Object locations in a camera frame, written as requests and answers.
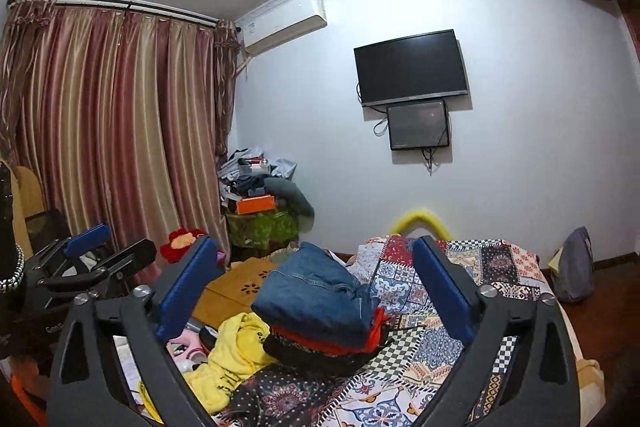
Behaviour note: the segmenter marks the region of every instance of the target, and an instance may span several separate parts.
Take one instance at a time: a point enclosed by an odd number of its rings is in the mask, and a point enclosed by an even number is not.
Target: air conditioner
[[[255,56],[325,26],[322,0],[291,0],[243,26],[244,46]]]

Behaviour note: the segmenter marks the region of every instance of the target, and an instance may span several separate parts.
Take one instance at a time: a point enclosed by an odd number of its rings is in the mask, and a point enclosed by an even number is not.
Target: small monitor
[[[444,100],[390,105],[386,108],[392,151],[449,146]]]

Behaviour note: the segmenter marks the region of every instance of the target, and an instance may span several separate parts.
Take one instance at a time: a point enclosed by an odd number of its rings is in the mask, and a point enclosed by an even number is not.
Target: yellow pool noodle
[[[391,233],[402,233],[409,228],[415,221],[420,221],[426,225],[426,228],[434,233],[436,239],[443,241],[452,241],[453,237],[447,230],[441,220],[428,210],[414,210],[400,218],[396,225],[391,229]]]

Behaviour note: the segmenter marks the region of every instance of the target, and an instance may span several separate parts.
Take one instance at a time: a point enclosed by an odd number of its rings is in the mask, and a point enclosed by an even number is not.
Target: pile of clothes
[[[217,334],[217,341],[204,363],[184,371],[178,364],[193,394],[209,414],[223,410],[242,382],[276,362],[262,349],[269,327],[255,313],[234,315],[220,325]],[[139,387],[136,391],[146,412],[153,420],[162,423],[140,375],[137,375],[136,383]]]
[[[302,243],[262,284],[252,310],[270,326],[263,348],[289,367],[348,377],[386,343],[385,314],[321,248]]]
[[[248,165],[258,166],[251,169]],[[254,198],[270,195],[276,198],[278,209],[290,209],[294,213],[313,218],[314,208],[298,186],[291,181],[296,163],[285,158],[270,161],[262,149],[236,151],[218,172],[220,195],[225,206],[235,212],[238,198]]]

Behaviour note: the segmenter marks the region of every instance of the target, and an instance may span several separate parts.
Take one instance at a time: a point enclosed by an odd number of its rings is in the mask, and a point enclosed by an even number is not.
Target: patterned bedspread
[[[236,415],[234,421],[227,416],[226,422],[218,423],[246,427],[410,426],[463,349],[462,343],[447,334],[412,266],[413,243],[414,239],[399,235],[371,239],[360,247],[349,267],[361,282],[370,283],[371,292],[392,316],[387,346],[357,375],[324,380],[316,389],[318,377],[287,373],[278,364],[270,366],[272,375],[264,379],[258,372],[232,397],[228,412],[240,413],[243,421],[238,422]],[[520,299],[537,299],[541,292],[550,291],[536,256],[511,243],[499,239],[438,243],[477,284],[491,283],[503,295]],[[516,337],[503,338],[469,421],[491,410],[515,342]]]
[[[342,387],[318,418],[323,427],[411,425],[447,378],[463,345],[450,338],[412,266],[414,240],[398,235],[363,245],[350,267],[393,317],[392,343]],[[507,241],[438,241],[477,284],[505,296],[537,299],[550,291],[536,256]],[[508,370],[516,337],[505,337],[470,421],[487,414]]]

